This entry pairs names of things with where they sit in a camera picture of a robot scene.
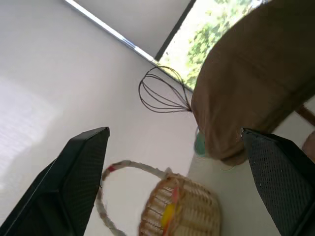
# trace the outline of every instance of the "green object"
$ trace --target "green object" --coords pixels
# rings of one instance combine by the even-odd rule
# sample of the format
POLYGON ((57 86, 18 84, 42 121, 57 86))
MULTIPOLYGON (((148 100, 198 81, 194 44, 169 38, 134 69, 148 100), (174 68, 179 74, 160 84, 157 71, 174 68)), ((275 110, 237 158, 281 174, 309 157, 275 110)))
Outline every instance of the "green object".
POLYGON ((200 132, 198 132, 198 134, 196 135, 194 151, 200 157, 205 157, 206 155, 205 137, 200 132))

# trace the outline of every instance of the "basket handle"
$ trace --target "basket handle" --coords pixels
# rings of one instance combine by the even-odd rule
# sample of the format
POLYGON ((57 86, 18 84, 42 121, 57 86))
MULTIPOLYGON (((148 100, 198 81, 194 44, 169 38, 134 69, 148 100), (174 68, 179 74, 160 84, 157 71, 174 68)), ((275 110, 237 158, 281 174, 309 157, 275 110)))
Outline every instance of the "basket handle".
MULTIPOLYGON (((105 181, 105 179, 109 176, 110 173, 112 173, 113 171, 125 168, 125 167, 134 167, 134 168, 138 168, 141 170, 144 170, 148 173, 151 173, 157 177, 159 177, 160 179, 164 179, 167 177, 167 175, 169 173, 172 173, 170 168, 167 168, 166 171, 160 171, 157 168, 153 168, 151 166, 142 164, 142 163, 138 163, 138 162, 134 162, 134 161, 129 161, 129 160, 125 160, 125 161, 121 161, 118 163, 115 163, 111 166, 109 166, 102 174, 102 185, 105 181)), ((110 231, 113 233, 113 235, 115 236, 126 236, 126 234, 117 229, 114 222, 111 221, 111 219, 108 217, 107 215, 107 211, 105 209, 105 205, 103 203, 103 191, 102 191, 102 185, 101 187, 98 189, 98 193, 96 196, 96 209, 98 211, 99 216, 101 217, 102 221, 104 222, 105 226, 108 227, 110 229, 110 231)))

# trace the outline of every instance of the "brown cloth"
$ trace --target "brown cloth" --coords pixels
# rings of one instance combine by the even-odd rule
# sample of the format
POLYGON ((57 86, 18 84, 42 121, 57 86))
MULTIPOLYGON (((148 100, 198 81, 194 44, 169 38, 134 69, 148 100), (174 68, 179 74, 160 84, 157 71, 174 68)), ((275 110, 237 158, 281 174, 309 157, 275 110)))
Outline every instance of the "brown cloth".
POLYGON ((192 111, 212 158, 243 163, 242 127, 272 132, 315 94, 314 9, 314 0, 273 0, 210 51, 192 111))

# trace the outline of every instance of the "wicker basket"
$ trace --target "wicker basket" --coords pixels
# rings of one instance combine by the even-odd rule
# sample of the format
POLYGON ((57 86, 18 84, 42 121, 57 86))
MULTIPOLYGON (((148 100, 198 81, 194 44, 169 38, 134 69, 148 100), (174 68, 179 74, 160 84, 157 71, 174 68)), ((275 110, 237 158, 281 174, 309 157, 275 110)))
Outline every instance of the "wicker basket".
MULTIPOLYGON (((219 236, 220 235, 220 207, 209 190, 179 174, 173 174, 154 169, 151 166, 132 161, 122 161, 108 167, 102 180, 115 170, 124 167, 135 167, 147 171, 161 179, 142 212, 139 225, 140 236, 219 236), (167 227, 163 226, 164 214, 172 205, 173 210, 167 227)), ((107 216, 104 207, 102 188, 96 197, 96 207, 99 216, 114 235, 126 234, 116 228, 107 216)))

